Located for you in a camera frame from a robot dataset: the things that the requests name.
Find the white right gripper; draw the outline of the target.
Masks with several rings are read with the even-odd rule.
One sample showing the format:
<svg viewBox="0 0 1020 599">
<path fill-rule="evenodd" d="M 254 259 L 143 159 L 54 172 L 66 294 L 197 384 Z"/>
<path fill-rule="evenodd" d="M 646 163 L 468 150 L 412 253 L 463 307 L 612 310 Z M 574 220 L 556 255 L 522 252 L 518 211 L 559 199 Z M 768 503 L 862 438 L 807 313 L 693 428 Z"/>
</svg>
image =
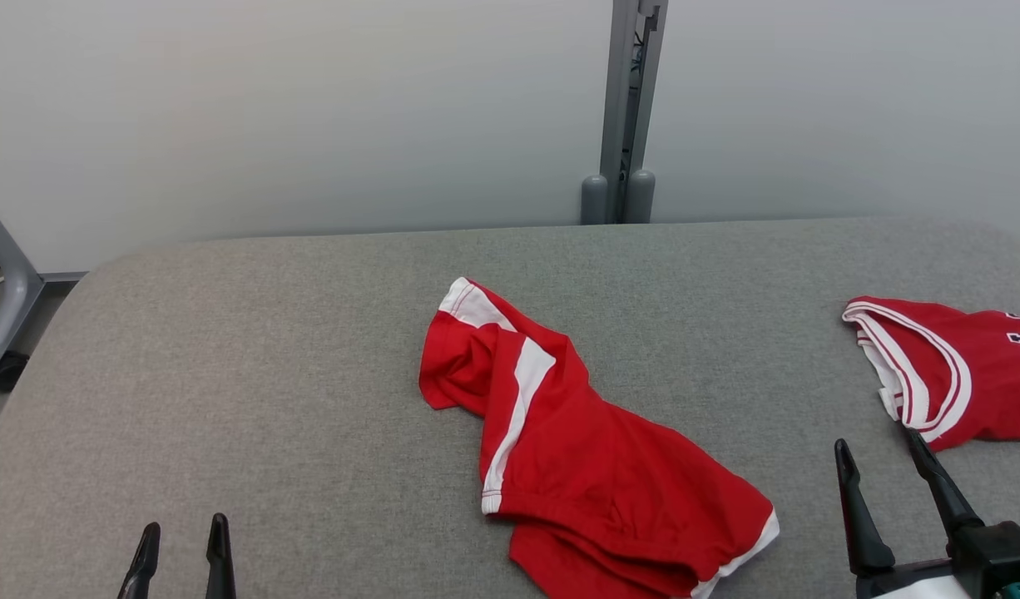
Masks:
<svg viewBox="0 0 1020 599">
<path fill-rule="evenodd" d="M 960 492 L 917 429 L 904 430 L 914 466 L 931 489 L 933 503 L 948 538 L 984 521 Z M 860 490 L 860 472 L 846 440 L 834 441 L 842 522 L 849 569 L 857 577 L 857 598 L 968 598 L 958 582 L 963 560 L 935 560 L 895 565 L 890 546 L 883 542 Z"/>
</svg>

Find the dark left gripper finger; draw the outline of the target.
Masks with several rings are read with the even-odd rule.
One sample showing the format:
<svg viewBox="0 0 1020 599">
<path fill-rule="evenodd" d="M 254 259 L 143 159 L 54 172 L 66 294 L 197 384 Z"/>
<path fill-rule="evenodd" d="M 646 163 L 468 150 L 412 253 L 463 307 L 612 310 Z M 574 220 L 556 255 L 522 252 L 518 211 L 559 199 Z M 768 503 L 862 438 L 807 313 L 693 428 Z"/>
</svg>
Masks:
<svg viewBox="0 0 1020 599">
<path fill-rule="evenodd" d="M 212 517 L 207 536 L 206 560 L 209 564 L 206 599 L 236 599 L 236 584 L 231 552 L 230 525 L 225 514 Z"/>
<path fill-rule="evenodd" d="M 142 530 L 140 542 L 136 547 L 131 564 L 128 568 L 118 599 L 147 599 L 150 592 L 151 579 L 159 566 L 161 543 L 161 527 L 152 521 Z"/>
</svg>

